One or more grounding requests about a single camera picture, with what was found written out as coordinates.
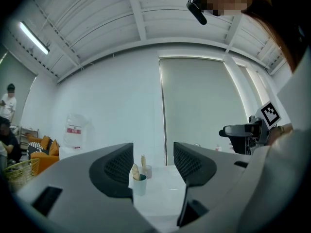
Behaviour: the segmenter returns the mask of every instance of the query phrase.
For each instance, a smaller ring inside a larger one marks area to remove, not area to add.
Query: vr headset
[[[213,16],[220,16],[218,10],[212,10],[209,8],[209,6],[210,5],[207,2],[202,3],[201,0],[188,0],[187,2],[187,8],[202,25],[207,24],[207,20],[203,15],[205,10],[211,13]]]

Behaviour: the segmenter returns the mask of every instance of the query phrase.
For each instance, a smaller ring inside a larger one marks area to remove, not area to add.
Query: white ceiling
[[[58,81],[117,51],[166,42],[217,46],[271,70],[284,64],[280,49],[252,19],[206,15],[207,25],[201,25],[187,1],[26,0],[9,20],[8,34]],[[24,35],[19,21],[48,46],[48,55]]]

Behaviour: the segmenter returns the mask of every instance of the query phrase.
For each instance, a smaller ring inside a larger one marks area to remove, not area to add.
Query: fluorescent light
[[[41,49],[42,52],[44,52],[45,54],[49,53],[49,49],[40,42],[40,40],[34,35],[33,32],[31,32],[31,30],[23,22],[20,22],[19,26],[23,30],[23,32],[28,36],[28,38],[31,39],[31,41],[35,43],[38,48]]]

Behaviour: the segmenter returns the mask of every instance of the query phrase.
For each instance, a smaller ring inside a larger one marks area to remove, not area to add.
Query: wire basket
[[[16,192],[32,180],[38,174],[38,170],[39,159],[31,159],[9,166],[4,170],[4,174],[11,191]]]

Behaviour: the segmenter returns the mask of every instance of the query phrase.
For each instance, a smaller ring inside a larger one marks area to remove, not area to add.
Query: table surface
[[[129,187],[133,187],[130,173]],[[152,178],[147,180],[146,194],[138,196],[133,191],[134,206],[140,214],[161,232],[177,230],[186,191],[186,184],[176,166],[152,168]]]

